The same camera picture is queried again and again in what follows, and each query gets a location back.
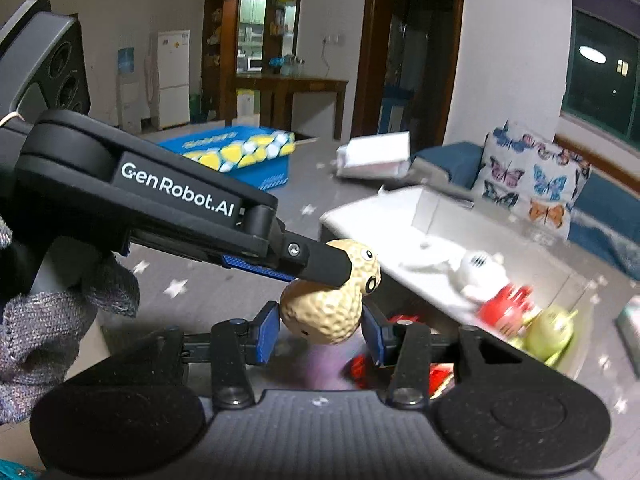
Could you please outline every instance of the red object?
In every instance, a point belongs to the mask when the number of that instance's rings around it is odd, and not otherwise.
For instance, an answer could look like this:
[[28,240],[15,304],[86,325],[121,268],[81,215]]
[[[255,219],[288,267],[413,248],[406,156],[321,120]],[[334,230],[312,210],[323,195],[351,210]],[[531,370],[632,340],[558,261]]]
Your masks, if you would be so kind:
[[533,308],[528,300],[532,292],[528,285],[518,290],[513,285],[507,285],[480,307],[476,316],[487,325],[497,328],[504,336],[512,337],[521,329],[524,313]]
[[[389,322],[397,323],[399,321],[420,322],[419,316],[393,316]],[[351,379],[361,390],[368,389],[367,370],[373,367],[373,362],[366,355],[359,355],[351,360],[350,373]],[[449,381],[453,375],[453,365],[438,364],[431,365],[429,372],[429,396],[432,397],[440,390],[445,381]]]

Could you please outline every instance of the white stuffed toy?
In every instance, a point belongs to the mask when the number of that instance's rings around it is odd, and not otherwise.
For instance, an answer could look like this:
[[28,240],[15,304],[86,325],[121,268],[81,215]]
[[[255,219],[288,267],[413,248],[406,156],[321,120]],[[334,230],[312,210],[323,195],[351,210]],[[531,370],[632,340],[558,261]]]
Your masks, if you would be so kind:
[[484,251],[467,251],[454,279],[460,294],[469,301],[484,303],[509,284],[501,254],[491,256]]
[[483,304],[489,301],[510,283],[502,265],[504,258],[501,254],[465,251],[453,242],[432,236],[427,236],[420,247],[423,250],[413,260],[403,262],[401,266],[420,271],[447,264],[452,285],[473,303]]

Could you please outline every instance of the black device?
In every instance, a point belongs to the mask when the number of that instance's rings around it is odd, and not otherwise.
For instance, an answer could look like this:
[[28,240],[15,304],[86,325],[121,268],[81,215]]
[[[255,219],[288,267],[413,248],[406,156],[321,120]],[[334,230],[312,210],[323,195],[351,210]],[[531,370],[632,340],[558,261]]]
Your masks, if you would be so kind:
[[[60,236],[219,265],[231,254],[344,284],[346,253],[288,232],[273,196],[73,111],[90,105],[81,49],[78,22],[47,0],[25,3],[0,31],[0,214],[14,230],[0,253],[2,298],[30,290]],[[207,334],[153,334],[56,387],[30,423],[44,478],[597,478],[604,404],[484,331],[434,336],[364,306],[373,360],[395,367],[385,391],[268,390],[256,401],[245,367],[268,363],[279,328],[270,302]],[[210,363],[206,402],[184,386],[191,362]],[[454,364],[456,386],[431,402],[440,362]]]

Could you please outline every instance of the blue gripper pad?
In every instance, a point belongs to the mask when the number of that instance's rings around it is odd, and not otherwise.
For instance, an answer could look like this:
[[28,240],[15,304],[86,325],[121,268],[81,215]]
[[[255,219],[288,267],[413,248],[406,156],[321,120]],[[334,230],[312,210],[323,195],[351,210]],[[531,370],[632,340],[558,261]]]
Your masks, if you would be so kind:
[[376,364],[385,365],[385,346],[382,343],[382,330],[376,323],[373,314],[366,305],[362,305],[362,335],[371,354],[371,359]]
[[258,343],[255,346],[255,358],[258,364],[265,365],[269,362],[273,347],[280,333],[280,307],[275,301],[270,301],[257,316],[262,318],[258,328]]
[[0,480],[35,480],[37,476],[25,466],[0,460]]
[[259,267],[255,265],[248,264],[246,261],[241,258],[236,258],[235,256],[229,256],[225,254],[222,256],[225,265],[233,268],[246,270],[247,272],[252,272],[254,274],[260,274],[261,276],[266,276],[267,278],[273,278],[274,280],[280,280],[281,282],[292,282],[295,277],[289,276],[288,274],[284,274],[282,272],[278,272],[277,270],[267,269],[266,267]]

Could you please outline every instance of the gloved hand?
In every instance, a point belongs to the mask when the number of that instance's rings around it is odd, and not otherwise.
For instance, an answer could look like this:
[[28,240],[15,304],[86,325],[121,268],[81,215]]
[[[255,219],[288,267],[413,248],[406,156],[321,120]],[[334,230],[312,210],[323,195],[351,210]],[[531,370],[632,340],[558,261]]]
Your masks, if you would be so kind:
[[[0,218],[0,250],[11,241]],[[37,400],[64,381],[98,309],[134,317],[139,304],[138,280],[111,253],[78,286],[10,300],[0,324],[0,424],[28,418]]]

